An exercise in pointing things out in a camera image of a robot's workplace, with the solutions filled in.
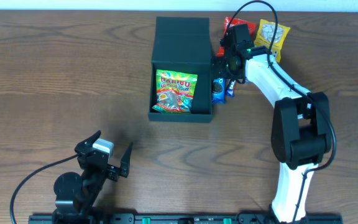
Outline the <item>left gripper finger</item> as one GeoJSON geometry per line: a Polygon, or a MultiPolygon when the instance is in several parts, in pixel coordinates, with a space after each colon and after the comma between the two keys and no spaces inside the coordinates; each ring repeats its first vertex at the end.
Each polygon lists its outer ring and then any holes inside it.
{"type": "Polygon", "coordinates": [[[131,161],[131,153],[133,148],[133,142],[131,142],[125,151],[124,155],[121,158],[120,165],[120,176],[127,178],[130,171],[130,161],[131,161]]]}
{"type": "Polygon", "coordinates": [[[93,145],[99,139],[100,135],[101,135],[101,131],[100,130],[96,131],[92,136],[84,140],[84,144],[93,145]]]}

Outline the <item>blue Oreo cookie pack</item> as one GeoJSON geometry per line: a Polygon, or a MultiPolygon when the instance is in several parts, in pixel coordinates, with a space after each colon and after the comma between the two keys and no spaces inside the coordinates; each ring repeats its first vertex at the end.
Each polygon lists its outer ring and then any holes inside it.
{"type": "Polygon", "coordinates": [[[212,83],[212,104],[225,104],[225,87],[226,80],[224,78],[217,78],[212,83]]]}

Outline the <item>dark green box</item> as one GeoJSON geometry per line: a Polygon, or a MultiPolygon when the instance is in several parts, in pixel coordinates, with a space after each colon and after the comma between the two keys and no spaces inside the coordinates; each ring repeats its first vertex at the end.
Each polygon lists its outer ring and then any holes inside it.
{"type": "Polygon", "coordinates": [[[209,123],[213,118],[211,93],[211,58],[209,19],[206,17],[156,18],[150,84],[150,121],[209,123]],[[156,72],[170,70],[198,76],[189,114],[160,113],[152,107],[157,102],[156,72]]]}

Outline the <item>Haribo worms gummy bag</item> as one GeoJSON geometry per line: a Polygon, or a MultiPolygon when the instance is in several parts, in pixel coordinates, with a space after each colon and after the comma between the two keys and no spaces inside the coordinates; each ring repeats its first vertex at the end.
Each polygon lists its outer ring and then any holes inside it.
{"type": "Polygon", "coordinates": [[[191,113],[197,81],[196,74],[157,70],[157,102],[152,109],[160,113],[191,113]]]}

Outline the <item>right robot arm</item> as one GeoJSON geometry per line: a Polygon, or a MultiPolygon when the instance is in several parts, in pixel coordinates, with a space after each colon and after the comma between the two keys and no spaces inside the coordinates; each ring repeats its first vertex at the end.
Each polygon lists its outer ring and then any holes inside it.
{"type": "Polygon", "coordinates": [[[278,223],[308,221],[305,202],[313,174],[326,153],[335,155],[336,137],[328,97],[299,85],[266,47],[226,52],[213,57],[217,78],[253,83],[273,106],[271,145],[280,163],[277,191],[271,209],[278,223]]]}

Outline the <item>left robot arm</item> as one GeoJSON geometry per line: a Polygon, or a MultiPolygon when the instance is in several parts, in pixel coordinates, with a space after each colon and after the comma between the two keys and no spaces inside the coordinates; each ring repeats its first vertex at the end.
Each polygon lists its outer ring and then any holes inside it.
{"type": "Polygon", "coordinates": [[[53,223],[109,223],[110,217],[95,209],[95,203],[106,180],[128,177],[133,143],[125,151],[119,167],[108,164],[114,144],[100,138],[101,131],[79,142],[76,158],[83,173],[66,172],[53,186],[56,210],[53,223]]]}

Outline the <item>Cadbury Dairy Milk bar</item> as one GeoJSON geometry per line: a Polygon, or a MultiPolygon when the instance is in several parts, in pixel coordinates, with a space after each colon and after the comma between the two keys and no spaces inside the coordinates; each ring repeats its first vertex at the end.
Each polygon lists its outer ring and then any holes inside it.
{"type": "Polygon", "coordinates": [[[229,82],[228,82],[228,84],[226,86],[226,90],[225,90],[225,95],[226,96],[229,96],[231,98],[234,97],[235,85],[236,85],[235,80],[229,80],[229,82]]]}

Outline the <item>yellow snack bag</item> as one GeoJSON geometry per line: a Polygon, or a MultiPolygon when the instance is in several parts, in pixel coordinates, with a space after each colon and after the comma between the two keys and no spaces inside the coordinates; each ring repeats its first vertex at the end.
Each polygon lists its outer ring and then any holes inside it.
{"type": "Polygon", "coordinates": [[[290,27],[283,26],[281,24],[276,25],[274,22],[261,19],[259,29],[257,31],[254,45],[270,47],[270,43],[273,40],[271,49],[272,55],[275,56],[277,62],[281,61],[281,50],[283,43],[290,31],[290,27]]]}

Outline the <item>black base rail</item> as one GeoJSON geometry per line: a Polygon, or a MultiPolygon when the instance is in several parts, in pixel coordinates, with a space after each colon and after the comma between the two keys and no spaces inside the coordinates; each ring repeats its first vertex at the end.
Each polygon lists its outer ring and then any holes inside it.
{"type": "MultiPolygon", "coordinates": [[[[74,221],[58,218],[57,215],[31,215],[29,224],[52,223],[108,223],[108,224],[264,224],[279,222],[273,215],[263,213],[242,213],[240,215],[133,215],[115,213],[87,220],[74,221]]],[[[295,223],[342,224],[340,215],[308,215],[295,223]]]]}

